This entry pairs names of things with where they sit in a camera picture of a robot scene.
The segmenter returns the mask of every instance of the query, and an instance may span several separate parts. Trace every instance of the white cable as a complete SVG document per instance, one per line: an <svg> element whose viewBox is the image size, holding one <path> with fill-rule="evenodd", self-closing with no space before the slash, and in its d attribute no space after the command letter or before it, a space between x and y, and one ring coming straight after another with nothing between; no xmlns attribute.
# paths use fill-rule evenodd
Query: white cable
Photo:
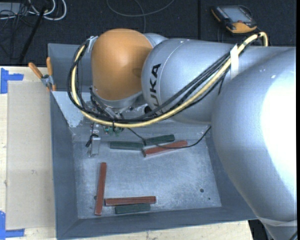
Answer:
<svg viewBox="0 0 300 240"><path fill-rule="evenodd" d="M32 5L31 0L28 0L28 2L29 2L29 4L31 5L31 8L34 10L34 12L33 12L33 11L29 11L29 13L30 13L30 14L36 14L36 15L39 15L40 12ZM53 2L53 7L52 7L52 9L51 9L50 11L44 13L44 14L43 14L44 16L53 13L53 11L55 10L55 8L56 8L56 1L55 1L55 0L52 0L52 2Z"/></svg>
<svg viewBox="0 0 300 240"><path fill-rule="evenodd" d="M56 2L55 2L55 0L52 0L52 2L53 2L53 8L50 11L44 13L43 14L43 18L46 19L46 20L49 20L49 21L59 21L59 20L62 20L66 16L66 14L67 14L67 4L66 4L65 0L61 0L61 1L62 1L62 4L63 4L63 7L64 7L64 12L63 12L62 16L60 16L58 18L53 18L53 17L46 16L46 15L51 14L56 9ZM31 5L31 8L35 12L29 11L29 13L36 14L36 15L40 14L39 11L33 5Z"/></svg>
<svg viewBox="0 0 300 240"><path fill-rule="evenodd" d="M64 7L64 11L63 11L63 15L60 16L59 18L49 18L49 17L46 17L44 16L44 18L46 20L50 20L50 21L60 21L62 20L66 15L67 15L67 4L66 4L66 1L65 0L61 0L62 3L63 3L63 7Z"/></svg>

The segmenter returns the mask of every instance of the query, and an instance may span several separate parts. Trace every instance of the black cable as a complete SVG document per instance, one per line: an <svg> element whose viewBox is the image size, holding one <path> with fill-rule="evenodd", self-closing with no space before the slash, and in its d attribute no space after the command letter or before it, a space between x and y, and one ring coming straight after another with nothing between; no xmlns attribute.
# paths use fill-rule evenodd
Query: black cable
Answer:
<svg viewBox="0 0 300 240"><path fill-rule="evenodd" d="M202 134L202 136L193 144L191 145L188 145L188 146L178 146L178 147L167 147L167 146L162 146L162 145L159 145L159 144L156 144L154 142L151 142L151 140L148 140L148 139L145 139L143 138L142 136L140 136L139 134L137 134L134 130L132 130L131 128L128 128L133 134L135 134L137 137L139 137L142 142L145 144L146 142L150 142L152 143L153 145L159 147L159 148L163 148L163 149L167 149L167 150L177 150L177 149L187 149L187 148L191 148L195 145L197 145L205 136L206 134L208 133L208 131L211 129L211 125L209 125L209 127L205 130L205 132Z"/></svg>
<svg viewBox="0 0 300 240"><path fill-rule="evenodd" d="M49 1L50 1L50 0L45 0L45 3L44 3L44 5L43 5L43 7L42 7L42 9L41 9L41 12L40 12L39 16L38 16L38 19L37 19L37 21L35 22L35 25L34 25L32 31L31 31L31 34L30 34L30 36L28 37L28 39L27 39L27 41L26 41L26 43L25 43L25 45L24 45L24 47L23 47L23 49L22 49L22 52L21 52L21 54L20 54L20 59L19 59L19 61L18 61L19 64L22 64L22 62L23 62L23 60L24 60L24 58L25 58L25 56L26 56L26 54L27 54L27 51L28 51L29 46L30 46L30 44L31 44L31 42L32 42L32 39L34 38L34 35L35 35L35 33L37 32L37 29L38 29L38 27L39 27L39 24L40 24L42 18L44 17L44 13L45 13L45 11L46 11L46 9L47 9L47 7L48 7L47 4L48 4Z"/></svg>

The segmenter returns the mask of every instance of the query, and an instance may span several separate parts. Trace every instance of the electronic device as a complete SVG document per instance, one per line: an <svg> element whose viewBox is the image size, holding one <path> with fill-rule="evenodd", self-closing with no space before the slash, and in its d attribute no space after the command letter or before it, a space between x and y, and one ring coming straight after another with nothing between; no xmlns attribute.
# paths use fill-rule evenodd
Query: electronic device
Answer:
<svg viewBox="0 0 300 240"><path fill-rule="evenodd" d="M241 5L213 6L211 12L232 34L245 34L257 28L256 21Z"/></svg>

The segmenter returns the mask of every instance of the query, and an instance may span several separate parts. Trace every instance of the plywood sheet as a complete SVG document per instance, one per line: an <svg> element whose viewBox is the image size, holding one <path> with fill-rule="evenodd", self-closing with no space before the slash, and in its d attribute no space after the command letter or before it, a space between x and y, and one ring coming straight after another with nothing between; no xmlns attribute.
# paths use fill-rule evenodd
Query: plywood sheet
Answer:
<svg viewBox="0 0 300 240"><path fill-rule="evenodd" d="M40 82L8 85L7 229L55 225L49 99Z"/></svg>

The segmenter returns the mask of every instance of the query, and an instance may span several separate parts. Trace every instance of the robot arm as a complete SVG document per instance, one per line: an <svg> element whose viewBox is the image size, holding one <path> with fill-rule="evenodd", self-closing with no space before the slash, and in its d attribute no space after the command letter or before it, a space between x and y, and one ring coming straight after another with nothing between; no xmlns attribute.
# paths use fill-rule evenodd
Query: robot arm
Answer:
<svg viewBox="0 0 300 240"><path fill-rule="evenodd" d="M249 46L259 38L264 46ZM87 118L118 128L168 118L211 124L224 169L255 215L275 240L296 235L295 47L267 47L263 32L233 46L109 30L91 52L91 100L104 112L93 114L76 88L76 65L87 45L75 57L68 90ZM140 97L150 110L121 118Z"/></svg>

